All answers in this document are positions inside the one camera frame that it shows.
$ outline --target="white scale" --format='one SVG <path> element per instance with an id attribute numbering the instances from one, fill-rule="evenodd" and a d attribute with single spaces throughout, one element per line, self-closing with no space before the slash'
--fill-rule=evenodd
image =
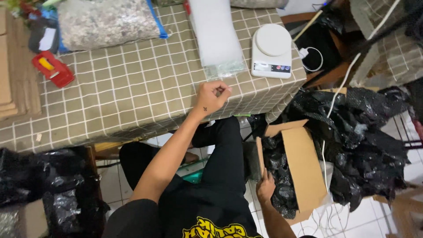
<path id="1" fill-rule="evenodd" d="M 291 76 L 291 35 L 281 25 L 265 24 L 253 36 L 251 74 L 256 77 Z"/>

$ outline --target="open cardboard box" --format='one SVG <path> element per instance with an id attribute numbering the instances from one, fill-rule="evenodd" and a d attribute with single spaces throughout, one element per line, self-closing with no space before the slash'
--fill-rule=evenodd
<path id="1" fill-rule="evenodd" d="M 294 182 L 298 208 L 295 219 L 286 221 L 289 225 L 309 219 L 315 208 L 323 205 L 327 196 L 316 148 L 310 132 L 304 128 L 308 120 L 268 125 L 265 136 L 273 137 L 282 133 L 289 170 Z M 256 138 L 260 169 L 263 174 L 264 160 L 261 138 Z"/>

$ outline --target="white tile floor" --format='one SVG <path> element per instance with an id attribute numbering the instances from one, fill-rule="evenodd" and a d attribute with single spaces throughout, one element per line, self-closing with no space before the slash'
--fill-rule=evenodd
<path id="1" fill-rule="evenodd" d="M 418 140 L 408 113 L 391 119 L 382 130 L 396 139 L 408 140 L 404 129 L 402 129 L 400 118 L 403 119 L 409 139 Z M 241 135 L 244 138 L 251 132 L 251 128 L 248 122 L 246 122 L 245 117 L 240 117 L 239 121 Z M 165 134 L 149 139 L 144 143 L 162 146 L 170 136 L 171 134 Z M 193 149 L 191 152 L 199 155 L 200 158 L 206 158 L 211 154 L 213 149 L 213 147 Z M 423 181 L 423 149 L 409 151 L 408 158 L 412 164 L 406 166 L 404 170 L 405 178 L 407 181 L 421 184 Z M 104 164 L 104 161 L 98 162 L 98 165 L 102 164 Z M 204 165 L 198 164 L 183 171 L 178 171 L 178 174 L 181 176 L 186 175 L 203 168 Z M 117 208 L 127 203 L 132 190 L 120 166 L 99 169 L 99 173 L 102 175 L 100 186 L 103 200 L 112 208 L 109 212 L 111 214 Z M 255 182 L 247 182 L 245 198 L 249 202 L 249 208 L 256 223 L 258 233 L 268 238 L 261 207 L 255 193 L 255 186 Z M 385 238 L 385 234 L 396 232 L 396 227 L 390 213 L 390 209 L 386 204 L 374 201 L 372 198 L 367 198 L 363 199 L 360 206 L 352 213 L 348 212 L 347 206 L 343 207 L 339 204 L 332 204 L 326 209 L 324 207 L 315 209 L 308 220 L 291 227 L 297 236 L 313 235 L 317 238 Z M 416 218 L 415 222 L 421 222 L 422 219 L 423 217 Z"/>

